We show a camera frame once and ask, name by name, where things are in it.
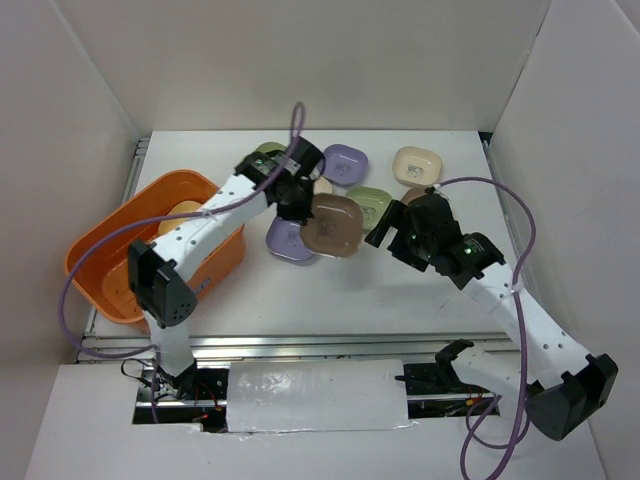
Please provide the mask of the yellow plate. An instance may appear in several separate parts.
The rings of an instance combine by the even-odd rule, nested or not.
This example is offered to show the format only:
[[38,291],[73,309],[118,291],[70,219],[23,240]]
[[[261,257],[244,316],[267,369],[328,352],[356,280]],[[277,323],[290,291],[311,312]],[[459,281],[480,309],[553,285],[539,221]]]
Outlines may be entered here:
[[[167,215],[168,216],[175,216],[175,215],[178,215],[178,214],[194,213],[194,212],[197,212],[201,206],[202,206],[201,203],[193,201],[193,200],[183,201],[183,202],[180,202],[180,203],[176,204],[167,213]],[[163,220],[158,225],[157,234],[159,236],[165,235],[165,234],[169,233],[170,231],[174,230],[176,227],[179,227],[185,221],[186,221],[186,218],[175,218],[175,219],[170,219],[170,220]]]

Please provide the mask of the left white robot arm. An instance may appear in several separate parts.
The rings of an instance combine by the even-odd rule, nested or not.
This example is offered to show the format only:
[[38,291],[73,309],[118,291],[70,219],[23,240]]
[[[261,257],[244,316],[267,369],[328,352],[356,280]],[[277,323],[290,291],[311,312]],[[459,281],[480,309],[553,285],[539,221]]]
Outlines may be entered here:
[[128,249],[128,280],[157,347],[163,389],[176,399],[197,387],[197,363],[186,327],[197,306],[189,281],[206,258],[240,227],[274,206],[301,224],[312,218],[314,182],[322,175],[323,152],[298,137],[286,151],[253,152],[217,192],[170,232]]

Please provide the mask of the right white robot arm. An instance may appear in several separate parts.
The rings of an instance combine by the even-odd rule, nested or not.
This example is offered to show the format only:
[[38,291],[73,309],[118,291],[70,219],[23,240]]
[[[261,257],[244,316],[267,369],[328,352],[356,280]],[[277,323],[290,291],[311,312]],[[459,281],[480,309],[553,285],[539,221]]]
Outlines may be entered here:
[[521,366],[510,369],[471,340],[456,340],[435,356],[435,378],[450,392],[475,385],[524,405],[527,418],[547,438],[560,441],[602,408],[619,372],[607,354],[594,355],[572,338],[518,284],[504,255],[485,235],[465,234],[449,201],[427,190],[408,203],[393,200],[366,235],[424,272],[450,279],[498,322],[519,347]]

